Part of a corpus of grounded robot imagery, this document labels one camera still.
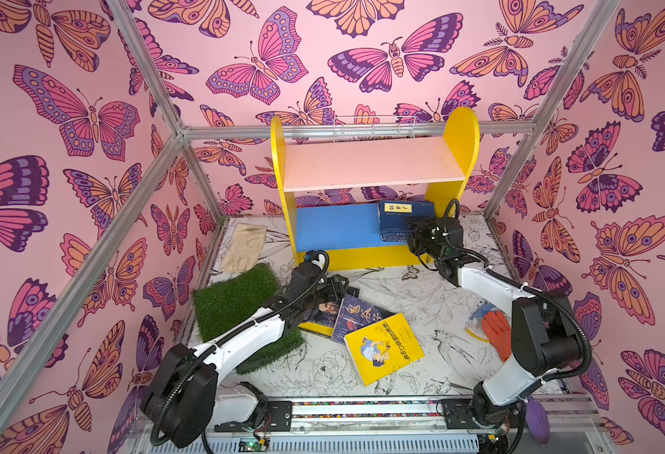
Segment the purple cover book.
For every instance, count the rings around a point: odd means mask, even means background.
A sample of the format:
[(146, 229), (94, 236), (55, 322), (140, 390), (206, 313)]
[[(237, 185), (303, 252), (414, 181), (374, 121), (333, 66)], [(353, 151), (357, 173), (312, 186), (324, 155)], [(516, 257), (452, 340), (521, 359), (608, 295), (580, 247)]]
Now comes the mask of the purple cover book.
[(338, 344), (343, 344), (347, 334), (378, 323), (392, 315), (393, 312), (387, 309), (379, 308), (347, 294), (339, 308), (330, 339)]

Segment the yellow cartoon cover book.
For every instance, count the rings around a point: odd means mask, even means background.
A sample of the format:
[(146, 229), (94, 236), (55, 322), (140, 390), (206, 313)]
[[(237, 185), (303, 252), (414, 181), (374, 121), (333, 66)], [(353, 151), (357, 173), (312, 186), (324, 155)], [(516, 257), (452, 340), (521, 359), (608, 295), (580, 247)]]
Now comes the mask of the yellow cartoon cover book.
[(402, 313), (353, 331), (344, 340), (364, 386), (370, 386), (425, 357)]

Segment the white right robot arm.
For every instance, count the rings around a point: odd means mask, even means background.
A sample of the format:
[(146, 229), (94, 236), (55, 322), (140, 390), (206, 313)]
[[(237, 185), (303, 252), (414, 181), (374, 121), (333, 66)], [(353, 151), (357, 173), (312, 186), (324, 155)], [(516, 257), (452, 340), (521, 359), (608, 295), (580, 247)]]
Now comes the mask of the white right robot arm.
[(546, 382), (588, 371), (593, 348), (566, 295), (519, 284), (496, 272), (485, 255), (464, 246), (457, 218), (419, 218), (407, 224), (406, 243), (415, 257), (432, 258), (444, 280), (477, 294), (510, 319), (511, 356), (476, 385), (473, 407), (509, 408)]

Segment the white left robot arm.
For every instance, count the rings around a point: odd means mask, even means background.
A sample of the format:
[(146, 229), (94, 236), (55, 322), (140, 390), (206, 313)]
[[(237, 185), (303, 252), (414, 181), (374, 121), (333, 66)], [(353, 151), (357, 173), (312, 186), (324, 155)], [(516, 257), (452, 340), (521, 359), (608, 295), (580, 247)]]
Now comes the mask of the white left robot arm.
[(268, 397), (230, 375), (298, 328), (307, 311), (340, 303), (349, 292), (347, 278), (329, 274), (327, 266), (304, 262), (294, 268), (287, 287), (273, 292), (239, 325), (195, 347), (173, 346), (139, 405), (152, 424), (151, 446), (186, 448), (200, 440), (209, 449), (210, 429), (257, 431), (265, 426), (270, 419)]

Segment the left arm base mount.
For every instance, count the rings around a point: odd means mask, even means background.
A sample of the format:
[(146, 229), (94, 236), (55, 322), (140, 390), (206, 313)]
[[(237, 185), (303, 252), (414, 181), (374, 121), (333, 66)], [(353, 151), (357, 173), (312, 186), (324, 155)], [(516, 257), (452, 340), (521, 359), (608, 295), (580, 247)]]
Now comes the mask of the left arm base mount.
[(269, 397), (249, 382), (217, 389), (209, 425), (215, 432), (290, 431), (294, 404), (289, 399)]

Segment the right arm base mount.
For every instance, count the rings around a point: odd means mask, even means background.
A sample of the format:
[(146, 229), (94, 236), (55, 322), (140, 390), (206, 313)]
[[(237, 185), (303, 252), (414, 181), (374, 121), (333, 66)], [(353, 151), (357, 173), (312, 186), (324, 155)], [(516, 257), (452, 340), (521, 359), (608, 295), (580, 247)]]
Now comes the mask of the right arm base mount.
[(504, 405), (495, 405), (477, 384), (469, 396), (449, 396), (438, 400), (436, 411), (446, 422), (448, 429), (494, 431), (501, 427), (521, 429), (525, 426), (526, 404), (521, 399)]

